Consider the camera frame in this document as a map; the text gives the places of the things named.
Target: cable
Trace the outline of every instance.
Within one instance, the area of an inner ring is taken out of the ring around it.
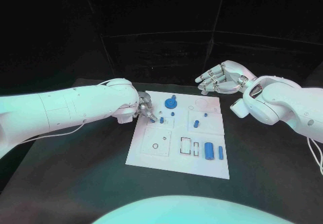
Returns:
[[[37,138],[34,138],[34,139],[26,140],[26,141],[23,141],[21,143],[26,143],[26,142],[33,141],[33,140],[36,140],[36,139],[41,139],[41,138],[47,138],[47,137],[54,137],[54,136],[62,136],[62,135],[66,135],[66,134],[72,134],[72,133],[75,133],[75,132],[82,128],[82,126],[83,126],[83,124],[77,127],[76,130],[73,130],[73,131],[69,132],[69,133],[46,135],[46,136],[37,137]]]
[[[99,84],[96,84],[96,85],[102,85],[103,83],[106,83],[106,82],[109,82],[109,81],[112,81],[112,80],[115,80],[115,79],[119,79],[119,78],[112,78],[112,79],[109,79],[109,80],[106,80],[106,81],[101,82],[101,83],[99,83]]]
[[[317,146],[315,141],[314,141],[313,139],[311,139],[311,142],[314,143],[314,146],[317,147],[318,152],[320,152],[320,156],[321,156],[321,160],[320,160],[320,162],[318,162],[318,160],[317,160],[317,158],[315,158],[314,151],[313,151],[313,149],[311,149],[310,139],[307,138],[307,144],[308,144],[308,147],[310,147],[310,150],[311,150],[311,154],[313,154],[315,163],[317,163],[317,165],[318,165],[318,167],[320,167],[320,172],[321,172],[321,175],[323,175],[323,154],[321,154],[321,149],[320,149],[320,147]]]

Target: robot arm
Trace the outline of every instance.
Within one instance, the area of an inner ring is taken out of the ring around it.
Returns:
[[[131,82],[114,79],[106,85],[0,98],[0,158],[30,137],[77,126],[109,116],[118,123],[138,114],[157,120],[150,95]]]
[[[255,119],[272,125],[284,121],[292,130],[323,143],[323,89],[301,88],[297,83],[279,77],[259,78],[236,62],[225,61],[204,72],[194,82],[199,89],[219,93],[242,92],[242,98],[230,110],[243,118],[250,114]]]

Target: small blue part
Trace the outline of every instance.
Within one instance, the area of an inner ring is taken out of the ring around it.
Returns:
[[[203,144],[203,149],[204,149],[204,159],[213,160],[213,144],[210,142],[206,142]]]
[[[219,160],[223,160],[223,148],[219,146]]]
[[[196,128],[199,126],[199,121],[196,120],[193,123],[193,127]]]
[[[177,106],[176,96],[173,95],[170,99],[165,99],[164,106],[168,109],[173,109]]]

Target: gray table surface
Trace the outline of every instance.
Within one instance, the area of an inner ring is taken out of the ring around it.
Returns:
[[[77,79],[73,86],[98,83]],[[191,86],[132,85],[138,91],[200,94]],[[239,119],[229,106],[240,94],[210,96],[220,98],[229,180],[125,165],[137,120],[119,125],[109,117],[70,135],[36,140],[0,195],[0,222],[86,224],[137,200],[190,195],[236,202],[297,224],[323,223],[323,177],[305,138],[282,122]]]

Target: black backdrop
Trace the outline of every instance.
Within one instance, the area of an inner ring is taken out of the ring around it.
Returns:
[[[225,60],[302,84],[323,61],[318,0],[7,1],[1,8],[0,95],[67,88],[76,78],[193,85]],[[28,147],[0,160],[0,188]]]

